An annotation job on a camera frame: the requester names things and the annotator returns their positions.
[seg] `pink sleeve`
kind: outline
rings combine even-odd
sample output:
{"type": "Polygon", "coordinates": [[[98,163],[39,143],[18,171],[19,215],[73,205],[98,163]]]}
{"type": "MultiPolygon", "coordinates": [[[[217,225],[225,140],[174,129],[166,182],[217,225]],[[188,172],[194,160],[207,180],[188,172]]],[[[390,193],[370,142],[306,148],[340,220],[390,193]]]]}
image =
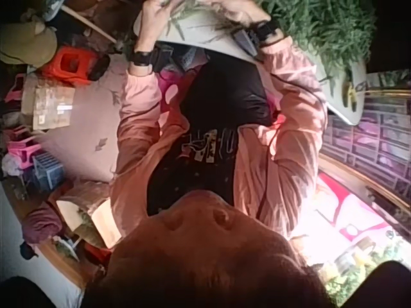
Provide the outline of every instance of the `pink sleeve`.
{"type": "Polygon", "coordinates": [[[160,137],[161,92],[156,75],[136,77],[127,74],[125,97],[120,110],[116,173],[135,166],[160,137]]]}
{"type": "Polygon", "coordinates": [[[327,122],[326,99],[315,77],[316,67],[293,45],[291,37],[263,48],[265,67],[285,122],[277,131],[274,156],[267,170],[267,200],[257,218],[287,235],[295,228],[301,207],[315,191],[322,133],[327,122]]]}

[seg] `pink jacket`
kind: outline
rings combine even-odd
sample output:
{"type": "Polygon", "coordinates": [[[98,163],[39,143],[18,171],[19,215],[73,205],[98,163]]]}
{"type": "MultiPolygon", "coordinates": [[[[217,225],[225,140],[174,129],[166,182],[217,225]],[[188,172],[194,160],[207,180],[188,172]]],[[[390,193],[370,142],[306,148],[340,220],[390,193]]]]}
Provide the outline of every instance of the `pink jacket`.
{"type": "MultiPolygon", "coordinates": [[[[238,128],[234,206],[289,237],[304,202],[315,190],[327,118],[325,97],[315,77],[315,66],[293,45],[291,37],[263,48],[263,52],[265,68],[283,95],[280,106],[285,121],[269,128],[257,124],[238,128]]],[[[186,82],[193,79],[189,75],[186,82]]],[[[171,102],[160,134],[161,92],[156,75],[128,76],[118,128],[117,175],[110,195],[110,214],[118,231],[111,234],[111,240],[105,239],[108,246],[148,217],[150,175],[174,141],[189,129],[187,119],[179,112],[183,97],[184,93],[179,93],[171,102]]]]}

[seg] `window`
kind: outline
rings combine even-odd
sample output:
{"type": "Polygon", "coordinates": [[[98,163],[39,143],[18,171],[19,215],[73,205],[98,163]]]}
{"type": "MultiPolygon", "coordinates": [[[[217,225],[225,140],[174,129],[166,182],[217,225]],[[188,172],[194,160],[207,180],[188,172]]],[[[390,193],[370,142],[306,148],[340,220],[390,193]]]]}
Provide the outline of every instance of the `window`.
{"type": "Polygon", "coordinates": [[[381,263],[395,260],[411,268],[411,244],[324,173],[310,207],[303,209],[292,242],[339,306],[381,263]]]}

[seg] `black wristband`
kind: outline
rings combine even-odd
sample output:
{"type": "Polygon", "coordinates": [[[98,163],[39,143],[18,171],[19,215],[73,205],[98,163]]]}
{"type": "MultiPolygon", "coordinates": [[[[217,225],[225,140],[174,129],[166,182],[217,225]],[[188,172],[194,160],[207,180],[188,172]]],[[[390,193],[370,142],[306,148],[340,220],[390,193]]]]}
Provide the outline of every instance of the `black wristband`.
{"type": "Polygon", "coordinates": [[[132,62],[135,66],[149,66],[152,64],[152,55],[152,51],[137,51],[132,55],[132,62]]]}
{"type": "Polygon", "coordinates": [[[279,23],[274,18],[271,18],[270,21],[263,21],[258,24],[254,24],[251,27],[260,42],[264,42],[269,36],[274,34],[278,28],[279,23]]]}

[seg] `blue basket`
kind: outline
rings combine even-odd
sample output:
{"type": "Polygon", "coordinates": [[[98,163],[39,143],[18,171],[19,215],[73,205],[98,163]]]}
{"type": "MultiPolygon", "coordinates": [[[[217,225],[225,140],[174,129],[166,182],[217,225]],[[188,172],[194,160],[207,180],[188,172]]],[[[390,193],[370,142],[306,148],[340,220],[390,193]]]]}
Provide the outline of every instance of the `blue basket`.
{"type": "Polygon", "coordinates": [[[48,191],[52,191],[64,181],[64,167],[50,153],[45,152],[33,157],[35,176],[42,189],[47,183],[48,191]]]}

